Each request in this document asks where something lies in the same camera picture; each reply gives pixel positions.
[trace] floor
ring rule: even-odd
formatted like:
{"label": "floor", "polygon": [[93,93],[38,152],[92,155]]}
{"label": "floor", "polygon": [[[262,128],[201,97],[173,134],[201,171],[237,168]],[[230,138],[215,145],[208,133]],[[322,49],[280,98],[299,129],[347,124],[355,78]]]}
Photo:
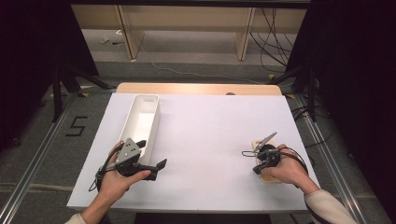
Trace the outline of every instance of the floor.
{"label": "floor", "polygon": [[[192,32],[146,32],[137,59],[127,57],[123,38],[118,31],[83,30],[92,57],[96,62],[100,78],[109,84],[117,85],[131,78],[137,81],[175,81],[203,83],[267,83],[270,75],[278,77],[284,66],[268,55],[262,54],[260,48],[249,40],[246,59],[242,62],[236,58],[233,34],[226,33],[192,33]],[[279,35],[278,43],[286,49],[292,49],[295,35]],[[276,45],[273,37],[269,43]],[[269,47],[268,51],[281,62],[287,62],[286,56],[280,56],[277,48]],[[31,174],[30,188],[22,195],[21,203],[17,204],[16,214],[12,214],[11,223],[49,223],[56,218],[58,222],[66,221],[76,211],[68,209],[68,197],[76,182],[79,169],[90,150],[101,117],[111,91],[90,88],[92,85],[83,79],[78,80],[87,94],[64,97],[64,121],[59,123],[59,130],[54,136],[48,132],[56,127],[51,118],[53,102],[51,89],[43,97],[44,104],[39,106],[21,133],[21,146],[10,147],[0,155],[0,203],[6,205],[19,181],[31,167],[30,161],[37,156],[42,157],[37,172]],[[279,84],[282,92],[287,95],[290,110],[301,107],[306,102],[306,94],[293,94],[288,79]],[[306,146],[307,153],[315,162],[315,172],[319,184],[341,202],[345,199],[340,193],[340,186],[334,184],[335,178],[341,178],[350,190],[361,210],[361,223],[391,223],[381,204],[365,182],[359,167],[348,154],[343,138],[333,125],[331,115],[326,111],[320,96],[316,99],[318,121],[313,124],[305,114],[294,112],[296,125]],[[74,122],[85,126],[83,135],[66,137],[78,130],[70,129]],[[318,144],[312,132],[320,133],[325,143]],[[42,155],[36,155],[38,148],[48,147]],[[334,177],[329,169],[326,156],[335,160],[341,176]],[[112,211],[113,223],[134,223],[133,213]],[[271,214],[274,224],[309,223],[310,216],[304,213]]]}

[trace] white tabletop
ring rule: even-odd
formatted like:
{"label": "white tabletop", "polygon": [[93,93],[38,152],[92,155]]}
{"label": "white tabletop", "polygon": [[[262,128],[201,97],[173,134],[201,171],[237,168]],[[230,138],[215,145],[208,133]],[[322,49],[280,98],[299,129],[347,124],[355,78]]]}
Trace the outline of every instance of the white tabletop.
{"label": "white tabletop", "polygon": [[[114,93],[67,204],[87,207],[97,169],[117,143],[135,94]],[[295,149],[318,183],[284,96],[160,94],[161,117],[150,164],[168,159],[156,181],[140,181],[112,208],[144,212],[277,213],[306,210],[293,185],[264,184],[252,168],[253,140]]]}

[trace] white tray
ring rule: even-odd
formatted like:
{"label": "white tray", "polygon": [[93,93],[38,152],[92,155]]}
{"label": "white tray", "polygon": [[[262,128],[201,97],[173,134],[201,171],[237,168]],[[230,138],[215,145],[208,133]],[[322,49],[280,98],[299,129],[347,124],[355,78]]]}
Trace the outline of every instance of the white tray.
{"label": "white tray", "polygon": [[134,97],[125,121],[120,140],[126,141],[132,138],[134,142],[146,140],[146,146],[142,147],[139,162],[149,165],[155,135],[160,121],[160,99],[158,95],[139,94]]}

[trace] sleeve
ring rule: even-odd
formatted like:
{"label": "sleeve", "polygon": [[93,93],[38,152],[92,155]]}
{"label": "sleeve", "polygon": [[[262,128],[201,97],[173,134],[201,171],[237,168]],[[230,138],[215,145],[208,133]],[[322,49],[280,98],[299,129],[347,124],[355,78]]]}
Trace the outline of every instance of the sleeve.
{"label": "sleeve", "polygon": [[304,197],[315,223],[357,223],[345,207],[326,190],[320,189]]}
{"label": "sleeve", "polygon": [[81,214],[74,214],[70,219],[64,224],[87,224],[82,218]]}

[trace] human hand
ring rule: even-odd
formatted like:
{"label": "human hand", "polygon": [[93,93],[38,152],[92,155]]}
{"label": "human hand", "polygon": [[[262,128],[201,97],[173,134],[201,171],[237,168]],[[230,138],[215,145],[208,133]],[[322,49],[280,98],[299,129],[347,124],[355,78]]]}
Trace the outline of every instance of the human hand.
{"label": "human hand", "polygon": [[[113,149],[119,147],[121,144],[123,144],[122,141],[119,141]],[[117,153],[115,153],[111,159],[109,160],[109,164],[112,162],[115,162],[117,159]],[[118,199],[120,199],[125,191],[134,183],[148,177],[150,175],[151,171],[146,170],[146,171],[141,171],[135,175],[125,177],[121,175],[117,170],[113,171],[108,171],[106,172],[103,180],[102,180],[102,186],[99,190],[99,195],[103,195],[105,198],[110,200],[111,202],[116,202]]]}
{"label": "human hand", "polygon": [[[285,144],[277,147],[284,153],[297,157],[297,154],[288,150]],[[304,194],[312,193],[319,189],[317,184],[309,177],[303,166],[295,159],[282,155],[280,162],[276,167],[267,167],[262,169],[263,175],[271,175],[280,181],[293,184],[300,188]]]}
{"label": "human hand", "polygon": [[[109,154],[111,154],[111,152],[122,143],[122,141],[118,142],[113,149],[111,149]],[[111,157],[109,163],[115,162],[116,159],[117,153]],[[132,184],[148,177],[150,174],[151,171],[146,170],[135,175],[125,177],[117,170],[106,172],[102,180],[102,186],[99,193],[96,195],[90,206],[81,213],[81,217],[86,223],[99,223],[111,205],[120,199]]]}

